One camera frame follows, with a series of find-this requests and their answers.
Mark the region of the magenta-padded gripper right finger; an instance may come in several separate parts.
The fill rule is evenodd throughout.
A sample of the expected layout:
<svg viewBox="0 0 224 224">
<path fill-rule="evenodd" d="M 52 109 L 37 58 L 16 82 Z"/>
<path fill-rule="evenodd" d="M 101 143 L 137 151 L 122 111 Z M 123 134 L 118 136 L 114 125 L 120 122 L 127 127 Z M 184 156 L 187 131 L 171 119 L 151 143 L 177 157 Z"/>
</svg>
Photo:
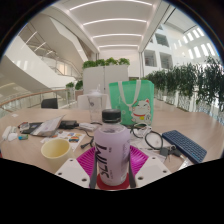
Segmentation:
<svg viewBox="0 0 224 224">
<path fill-rule="evenodd" d="M 130 147 L 129 183 L 131 188 L 139 188 L 170 175 L 169 169 L 157 155 L 148 156 L 139 149 Z"/>
</svg>

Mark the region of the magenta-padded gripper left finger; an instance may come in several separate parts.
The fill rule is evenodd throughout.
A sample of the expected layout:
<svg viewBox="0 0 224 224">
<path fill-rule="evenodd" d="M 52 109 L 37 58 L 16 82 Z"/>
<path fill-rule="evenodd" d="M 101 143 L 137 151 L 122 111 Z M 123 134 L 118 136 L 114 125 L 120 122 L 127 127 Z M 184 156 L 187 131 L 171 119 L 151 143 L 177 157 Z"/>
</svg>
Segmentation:
<svg viewBox="0 0 224 224">
<path fill-rule="evenodd" d="M 91 148 L 78 158 L 69 158 L 56 171 L 56 175 L 83 188 L 97 186 L 97 158 L 95 148 Z"/>
</svg>

